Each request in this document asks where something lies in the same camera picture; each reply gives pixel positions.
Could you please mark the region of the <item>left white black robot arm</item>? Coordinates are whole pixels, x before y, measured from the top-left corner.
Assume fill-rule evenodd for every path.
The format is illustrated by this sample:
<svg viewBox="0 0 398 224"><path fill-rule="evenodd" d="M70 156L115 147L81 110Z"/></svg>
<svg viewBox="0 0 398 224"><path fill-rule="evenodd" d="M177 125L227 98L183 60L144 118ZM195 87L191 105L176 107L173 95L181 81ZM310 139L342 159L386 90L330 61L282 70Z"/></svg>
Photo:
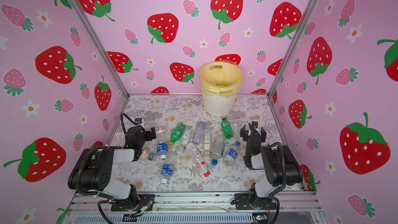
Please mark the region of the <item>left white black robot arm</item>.
<svg viewBox="0 0 398 224"><path fill-rule="evenodd" d="M83 151L73 168L68 187L81 196L99 196L110 201L116 210L133 210L143 203L136 187L112 176L113 166L137 162L143 156L146 142L155 140L156 129L146 130L142 119L132 120L127 114L120 116L125 137L124 146L98 146Z"/></svg>

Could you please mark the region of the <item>clear bottle blue label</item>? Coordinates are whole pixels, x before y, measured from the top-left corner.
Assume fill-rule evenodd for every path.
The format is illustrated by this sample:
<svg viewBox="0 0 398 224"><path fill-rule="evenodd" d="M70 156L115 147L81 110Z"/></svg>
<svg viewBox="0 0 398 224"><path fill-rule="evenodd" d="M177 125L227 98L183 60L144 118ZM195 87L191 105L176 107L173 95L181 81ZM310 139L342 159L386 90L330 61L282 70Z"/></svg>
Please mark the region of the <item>clear bottle blue label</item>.
<svg viewBox="0 0 398 224"><path fill-rule="evenodd" d="M235 162L240 150L240 146L240 142L235 142L228 147L223 159L223 162L226 166L231 166Z"/></svg>

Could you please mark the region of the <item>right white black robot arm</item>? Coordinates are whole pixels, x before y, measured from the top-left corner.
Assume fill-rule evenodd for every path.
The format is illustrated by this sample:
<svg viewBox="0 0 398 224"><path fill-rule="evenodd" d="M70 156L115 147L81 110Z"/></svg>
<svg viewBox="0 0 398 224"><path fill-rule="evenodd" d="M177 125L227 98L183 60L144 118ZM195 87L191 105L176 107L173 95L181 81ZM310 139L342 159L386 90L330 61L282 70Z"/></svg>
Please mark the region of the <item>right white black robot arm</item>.
<svg viewBox="0 0 398 224"><path fill-rule="evenodd" d="M250 170L263 170L265 177L254 183L245 194L236 194L231 201L237 209L265 209L277 206L276 195L286 186L301 183L303 172L287 145L274 142L263 146L266 131L253 121L243 126L240 137L246 142L243 156L245 166Z"/></svg>

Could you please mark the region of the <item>bottle blue label white cap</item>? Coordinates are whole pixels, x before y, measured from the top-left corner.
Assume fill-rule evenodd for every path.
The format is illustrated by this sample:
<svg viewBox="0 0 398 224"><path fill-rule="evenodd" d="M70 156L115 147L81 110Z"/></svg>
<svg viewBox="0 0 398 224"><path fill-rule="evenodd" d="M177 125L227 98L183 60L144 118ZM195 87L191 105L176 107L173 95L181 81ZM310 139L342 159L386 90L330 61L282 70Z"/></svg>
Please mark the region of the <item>bottle blue label white cap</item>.
<svg viewBox="0 0 398 224"><path fill-rule="evenodd" d="M174 161L173 160L168 160L165 162L165 164L162 166L162 169L160 171L161 174L161 184L167 184L169 180L173 177L175 167L174 167Z"/></svg>

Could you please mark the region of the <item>clear bottle blue cap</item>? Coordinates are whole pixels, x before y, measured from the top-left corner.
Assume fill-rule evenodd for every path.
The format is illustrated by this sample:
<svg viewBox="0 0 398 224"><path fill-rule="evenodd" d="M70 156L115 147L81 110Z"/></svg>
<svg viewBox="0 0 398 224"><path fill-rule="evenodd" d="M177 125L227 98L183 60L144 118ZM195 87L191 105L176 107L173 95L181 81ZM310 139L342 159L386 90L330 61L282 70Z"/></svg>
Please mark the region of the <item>clear bottle blue cap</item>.
<svg viewBox="0 0 398 224"><path fill-rule="evenodd" d="M212 165L216 166L221 160L225 147L225 142L226 138L223 134L218 134L216 136L216 139L210 149Z"/></svg>

